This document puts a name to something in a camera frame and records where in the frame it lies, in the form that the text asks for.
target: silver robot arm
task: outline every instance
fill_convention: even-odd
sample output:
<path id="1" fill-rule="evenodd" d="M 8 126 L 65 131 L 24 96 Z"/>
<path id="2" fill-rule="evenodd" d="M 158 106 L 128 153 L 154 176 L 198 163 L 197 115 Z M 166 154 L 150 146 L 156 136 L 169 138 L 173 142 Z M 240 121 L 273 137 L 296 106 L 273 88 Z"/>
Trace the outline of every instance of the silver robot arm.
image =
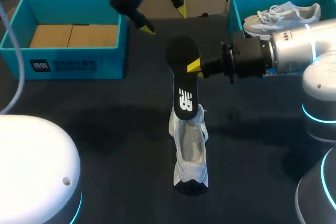
<path id="1" fill-rule="evenodd" d="M 336 19 L 275 33 L 269 49 L 277 74 L 303 71 L 319 56 L 336 50 Z"/>

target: shoe sole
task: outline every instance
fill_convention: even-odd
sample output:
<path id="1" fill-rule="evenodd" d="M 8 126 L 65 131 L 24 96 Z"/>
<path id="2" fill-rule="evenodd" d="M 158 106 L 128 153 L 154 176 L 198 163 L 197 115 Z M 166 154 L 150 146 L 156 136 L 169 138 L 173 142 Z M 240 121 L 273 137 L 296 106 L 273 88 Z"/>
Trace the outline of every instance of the shoe sole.
<path id="1" fill-rule="evenodd" d="M 270 35 L 264 35 L 264 34 L 254 34 L 251 33 L 250 31 L 244 30 L 248 35 L 251 35 L 252 37 L 259 37 L 261 40 L 269 40 Z"/>
<path id="2" fill-rule="evenodd" d="M 203 183 L 198 183 L 194 179 L 183 183 L 182 181 L 177 183 L 174 188 L 180 193 L 188 196 L 198 196 L 208 191 L 208 188 Z"/>
<path id="3" fill-rule="evenodd" d="M 174 187 L 176 187 L 178 185 L 180 185 L 180 187 L 181 187 L 181 184 L 187 184 L 188 185 L 190 183 L 192 183 L 192 184 L 197 183 L 197 184 L 205 186 L 205 187 L 209 186 L 209 184 L 208 184 L 208 169 L 207 169 L 207 167 L 205 167 L 205 174 L 204 174 L 204 178 L 203 178 L 202 182 L 197 182 L 195 179 L 190 179 L 188 181 L 183 182 L 181 180 L 181 177 L 180 177 L 180 174 L 179 174 L 178 171 L 179 171 L 179 168 L 178 168 L 178 164 L 176 163 L 175 164 L 175 168 L 174 168 Z"/>

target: black table surface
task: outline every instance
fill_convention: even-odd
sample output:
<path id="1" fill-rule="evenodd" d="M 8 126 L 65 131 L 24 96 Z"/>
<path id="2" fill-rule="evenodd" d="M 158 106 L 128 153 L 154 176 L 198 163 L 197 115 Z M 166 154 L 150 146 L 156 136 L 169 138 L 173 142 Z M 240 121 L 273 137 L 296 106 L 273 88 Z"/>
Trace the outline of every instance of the black table surface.
<path id="1" fill-rule="evenodd" d="M 226 16 L 152 20 L 155 36 L 130 25 L 123 80 L 28 81 L 13 114 L 50 120 L 81 157 L 84 223 L 298 223 L 296 186 L 323 155 L 305 133 L 300 76 L 198 84 L 209 132 L 209 190 L 173 189 L 176 150 L 168 134 L 173 77 L 167 41 L 190 35 L 202 59 L 221 55 Z M 16 90 L 1 60 L 0 105 Z"/>

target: new balance logo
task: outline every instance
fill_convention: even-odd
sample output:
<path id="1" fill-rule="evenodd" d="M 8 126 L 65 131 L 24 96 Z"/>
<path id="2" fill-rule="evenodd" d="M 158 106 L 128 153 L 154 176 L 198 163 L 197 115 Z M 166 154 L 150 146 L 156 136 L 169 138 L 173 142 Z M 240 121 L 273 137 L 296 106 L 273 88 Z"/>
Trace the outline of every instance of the new balance logo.
<path id="1" fill-rule="evenodd" d="M 182 110 L 193 110 L 193 102 L 190 100 L 191 94 L 189 92 L 184 91 L 183 89 L 178 89 L 180 93 L 180 107 Z"/>

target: shoe insole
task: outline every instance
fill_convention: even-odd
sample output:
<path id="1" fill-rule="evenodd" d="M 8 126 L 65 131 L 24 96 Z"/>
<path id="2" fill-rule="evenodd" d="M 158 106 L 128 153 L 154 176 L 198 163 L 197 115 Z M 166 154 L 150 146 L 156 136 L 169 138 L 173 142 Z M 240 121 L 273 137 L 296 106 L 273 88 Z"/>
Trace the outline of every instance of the shoe insole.
<path id="1" fill-rule="evenodd" d="M 187 162 L 202 163 L 203 150 L 200 140 L 200 133 L 188 124 L 184 125 L 181 137 L 181 153 Z"/>
<path id="2" fill-rule="evenodd" d="M 197 72 L 187 72 L 187 66 L 200 56 L 196 42 L 188 36 L 172 39 L 166 49 L 166 61 L 174 76 L 173 102 L 181 120 L 194 118 L 198 110 Z"/>

